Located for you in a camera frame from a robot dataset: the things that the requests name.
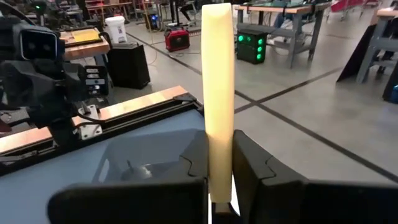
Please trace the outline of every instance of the floor line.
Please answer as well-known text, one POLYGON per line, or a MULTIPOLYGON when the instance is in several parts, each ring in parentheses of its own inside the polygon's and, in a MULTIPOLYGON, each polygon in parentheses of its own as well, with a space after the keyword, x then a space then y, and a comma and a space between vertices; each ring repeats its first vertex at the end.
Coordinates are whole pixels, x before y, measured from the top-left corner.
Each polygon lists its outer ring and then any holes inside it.
POLYGON ((392 172, 389 172, 388 170, 383 169, 382 167, 379 167, 378 165, 376 165, 375 163, 370 162, 369 160, 349 151, 348 149, 344 148, 343 146, 340 146, 334 142, 332 142, 331 140, 309 130, 308 128, 302 126, 301 124, 296 123, 295 121, 286 118, 285 116, 281 115, 280 113, 270 109, 269 107, 266 107, 262 104, 258 104, 256 105, 258 107, 260 107, 260 109, 268 112, 269 114, 281 119, 282 121, 286 122, 287 124, 297 128, 298 130, 300 130, 301 132, 315 138, 316 140, 322 142, 323 144, 326 144, 327 146, 329 146, 330 148, 342 153, 343 155, 349 157, 350 159, 362 164, 363 166, 367 167, 368 169, 373 170, 374 172, 377 172, 378 174, 382 175, 383 177, 398 183, 398 176, 393 174, 392 172))
POLYGON ((272 95, 266 96, 266 97, 264 97, 264 98, 262 98, 262 99, 260 99, 260 100, 256 100, 256 102, 257 102, 257 103, 263 103, 263 102, 272 100, 272 99, 274 99, 274 98, 277 98, 278 96, 281 96, 281 95, 283 95, 283 94, 286 94, 286 93, 288 93, 288 92, 291 92, 291 91, 293 91, 293 90, 296 90, 296 89, 298 89, 298 88, 300 88, 300 87, 303 87, 303 86, 306 86, 306 85, 308 85, 308 84, 310 84, 310 83, 313 83, 313 82, 315 82, 315 81, 317 81, 317 80, 319 80, 319 79, 321 79, 321 78, 328 77, 329 75, 332 75, 332 74, 334 74, 334 73, 336 73, 336 72, 342 70, 343 68, 344 68, 344 67, 334 68, 334 69, 332 69, 332 70, 330 70, 330 71, 328 71, 328 72, 325 72, 325 73, 323 73, 323 74, 321 74, 321 75, 319 75, 319 76, 317 76, 317 77, 310 78, 309 80, 306 80, 306 81, 304 81, 304 82, 302 82, 302 83, 299 83, 299 84, 297 84, 297 85, 294 85, 294 86, 292 86, 292 87, 289 87, 289 88, 287 88, 287 89, 284 89, 284 90, 282 90, 282 91, 280 91, 280 92, 277 92, 277 93, 274 93, 274 94, 272 94, 272 95))
MULTIPOLYGON (((178 59, 176 59, 176 58, 171 57, 169 54, 167 54, 167 53, 165 53, 165 52, 159 50, 158 48, 154 47, 153 45, 148 44, 147 42, 145 42, 145 41, 143 41, 143 40, 141 40, 141 39, 139 39, 139 38, 137 38, 137 37, 135 37, 135 36, 133 36, 133 35, 131 35, 131 34, 129 34, 129 33, 126 33, 126 34, 127 34, 128 36, 130 36, 130 37, 132 37, 132 38, 134 38, 134 39, 136 39, 136 40, 138 40, 138 41, 144 43, 145 45, 147 45, 147 46, 149 46, 150 48, 156 50, 157 52, 161 53, 162 55, 164 55, 164 56, 166 56, 166 57, 168 57, 168 58, 174 60, 175 62, 177 62, 177 63, 179 63, 179 64, 181 64, 181 65, 183 65, 184 67, 189 68, 190 70, 192 70, 192 71, 195 72, 196 74, 201 75, 201 71, 199 71, 198 69, 193 68, 192 66, 190 66, 190 65, 188 65, 188 64, 186 64, 186 63, 184 63, 184 62, 182 62, 182 61, 180 61, 180 60, 178 60, 178 59)), ((331 71, 329 71, 329 72, 326 72, 326 73, 324 73, 324 74, 322 74, 322 75, 320 75, 320 76, 317 76, 317 77, 315 77, 315 78, 312 78, 312 79, 311 79, 312 81, 311 81, 311 80, 308 80, 308 81, 305 81, 305 82, 303 82, 303 83, 299 83, 299 84, 296 85, 296 86, 297 86, 297 88, 299 88, 299 87, 301 87, 301 86, 308 85, 308 84, 311 83, 311 82, 315 82, 315 81, 317 81, 317 80, 319 80, 319 79, 321 79, 321 78, 325 78, 325 77, 327 77, 328 75, 331 75, 331 74, 337 72, 339 69, 341 69, 341 68, 335 68, 335 69, 333 69, 333 70, 331 70, 331 71)), ((290 87, 290 88, 288 88, 288 89, 286 89, 286 90, 282 90, 282 92, 284 92, 283 94, 292 91, 291 88, 294 88, 294 86, 293 86, 293 87, 290 87)), ((283 116, 282 114, 280 114, 280 113, 278 113, 278 112, 276 112, 276 111, 274 111, 274 110, 272 110, 272 109, 270 109, 270 108, 264 106, 263 104, 260 103, 260 101, 262 101, 262 100, 264 100, 264 99, 260 99, 259 101, 256 101, 256 100, 254 100, 254 99, 252 99, 252 98, 246 96, 245 94, 241 93, 240 91, 236 91, 236 90, 235 90, 235 95, 238 95, 238 96, 240 96, 240 97, 242 97, 242 98, 244 98, 245 100, 248 100, 248 101, 250 102, 250 103, 247 104, 247 105, 244 105, 244 106, 242 106, 242 107, 240 107, 240 108, 235 109, 235 113, 242 112, 243 110, 246 110, 246 109, 248 109, 248 108, 250 108, 250 107, 252 107, 252 106, 257 106, 257 107, 259 107, 260 109, 264 110, 265 112, 268 112, 269 114, 271 114, 271 115, 273 115, 273 116, 275 116, 275 117, 281 119, 282 121, 286 122, 287 124, 289 124, 289 125, 291 125, 291 126, 297 128, 297 129, 300 130, 301 132, 303 132, 303 133, 305 133, 305 134, 307 134, 307 135, 309 135, 309 136, 315 138, 316 140, 322 142, 323 144, 326 144, 326 145, 329 146, 330 148, 332 148, 332 149, 334 149, 334 150, 336 150, 336 151, 342 153, 343 155, 349 157, 350 159, 352 159, 352 160, 354 160, 354 161, 356 161, 356 162, 362 164, 363 166, 367 167, 368 169, 371 169, 371 170, 373 170, 374 172, 377 172, 378 174, 382 175, 383 177, 385 177, 385 178, 387 178, 387 179, 389 179, 389 180, 392 180, 392 181, 395 182, 395 183, 398 183, 398 176, 396 176, 395 174, 389 172, 388 170, 383 169, 382 167, 379 167, 378 165, 376 165, 376 164, 374 164, 374 163, 368 161, 368 160, 365 159, 365 158, 362 158, 361 156, 359 156, 359 155, 357 155, 357 154, 355 154, 355 153, 349 151, 348 149, 345 149, 344 147, 342 147, 342 146, 340 146, 340 145, 338 145, 338 144, 332 142, 331 140, 329 140, 329 139, 327 139, 327 138, 325 138, 325 137, 323 137, 323 136, 321 136, 321 135, 319 135, 319 134, 317 134, 317 133, 315 133, 315 132, 309 130, 308 128, 306 128, 306 127, 304 127, 304 126, 302 126, 302 125, 296 123, 295 121, 293 121, 293 120, 291 120, 291 119, 289 119, 289 118, 283 116)))
MULTIPOLYGON (((192 71, 195 72, 196 74, 201 75, 201 71, 199 71, 198 69, 196 69, 196 68, 190 66, 189 64, 187 64, 187 63, 185 63, 185 62, 182 62, 182 61, 180 61, 179 59, 177 59, 177 58, 175 58, 175 57, 170 56, 168 53, 165 53, 165 52, 159 50, 158 48, 154 47, 154 46, 151 45, 151 44, 148 44, 147 42, 145 42, 145 41, 143 41, 143 40, 141 40, 141 39, 139 39, 139 38, 137 38, 137 37, 135 37, 134 35, 131 35, 131 34, 129 34, 129 33, 126 33, 126 34, 127 34, 128 36, 130 36, 130 37, 132 37, 132 38, 138 40, 139 42, 144 43, 145 45, 147 45, 148 47, 150 47, 150 48, 156 50, 157 52, 161 53, 162 55, 164 55, 164 56, 166 56, 166 57, 172 59, 173 61, 175 61, 175 62, 181 64, 182 66, 184 66, 184 67, 186 67, 186 68, 189 68, 190 70, 192 70, 192 71)), ((242 92, 240 92, 240 91, 238 91, 238 90, 235 90, 235 95, 240 96, 241 98, 244 98, 245 100, 247 100, 247 101, 249 101, 249 102, 255 102, 254 99, 248 97, 247 95, 245 95, 244 93, 242 93, 242 92)))

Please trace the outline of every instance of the black speaker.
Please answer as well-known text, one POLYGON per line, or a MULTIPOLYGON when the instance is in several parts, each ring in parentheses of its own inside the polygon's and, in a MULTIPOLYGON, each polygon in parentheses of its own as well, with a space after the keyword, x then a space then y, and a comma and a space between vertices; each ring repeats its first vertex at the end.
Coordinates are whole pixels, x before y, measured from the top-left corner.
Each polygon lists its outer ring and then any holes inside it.
POLYGON ((142 89, 150 82, 143 45, 113 44, 107 56, 114 86, 142 89))
POLYGON ((263 63, 266 56, 266 35, 256 30, 238 30, 236 58, 252 64, 263 63))

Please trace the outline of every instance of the white bucket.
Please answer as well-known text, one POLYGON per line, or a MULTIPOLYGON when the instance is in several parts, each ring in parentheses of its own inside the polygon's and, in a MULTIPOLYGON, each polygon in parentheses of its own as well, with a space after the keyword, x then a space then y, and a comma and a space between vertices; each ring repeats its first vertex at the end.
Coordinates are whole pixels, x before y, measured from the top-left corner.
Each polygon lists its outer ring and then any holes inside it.
POLYGON ((111 31, 112 42, 115 44, 127 42, 126 28, 124 27, 124 17, 115 16, 105 19, 111 31))

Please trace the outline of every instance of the white foam block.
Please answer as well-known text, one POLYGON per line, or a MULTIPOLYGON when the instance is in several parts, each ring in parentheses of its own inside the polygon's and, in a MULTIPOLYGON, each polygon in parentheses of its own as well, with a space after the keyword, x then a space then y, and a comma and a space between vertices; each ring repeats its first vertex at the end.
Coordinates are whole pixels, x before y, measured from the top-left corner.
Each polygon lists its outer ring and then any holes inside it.
POLYGON ((231 201, 234 40, 230 3, 202 7, 201 62, 211 201, 231 201))

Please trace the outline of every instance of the red generator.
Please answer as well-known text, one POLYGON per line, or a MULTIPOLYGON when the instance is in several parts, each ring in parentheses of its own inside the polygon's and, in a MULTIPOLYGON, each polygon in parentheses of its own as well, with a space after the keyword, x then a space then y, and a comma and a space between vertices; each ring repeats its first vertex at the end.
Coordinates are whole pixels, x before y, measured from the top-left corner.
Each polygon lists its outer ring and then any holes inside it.
POLYGON ((173 27, 164 33, 166 49, 169 52, 189 48, 189 32, 183 27, 173 27))

